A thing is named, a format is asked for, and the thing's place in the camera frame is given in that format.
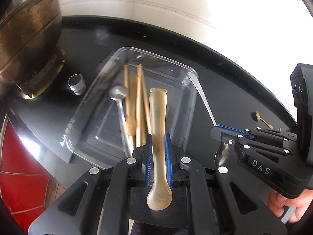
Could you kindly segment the person's right hand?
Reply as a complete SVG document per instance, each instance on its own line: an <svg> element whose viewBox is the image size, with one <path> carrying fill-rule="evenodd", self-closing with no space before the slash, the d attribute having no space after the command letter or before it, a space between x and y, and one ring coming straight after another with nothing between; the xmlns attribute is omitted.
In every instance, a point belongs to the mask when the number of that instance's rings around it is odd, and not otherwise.
<svg viewBox="0 0 313 235"><path fill-rule="evenodd" d="M305 214L311 202L312 190L305 189L299 197L288 199L272 189L268 196L267 206L278 218L283 215L285 206L296 207L296 211L288 220L289 223L296 223Z"/></svg>

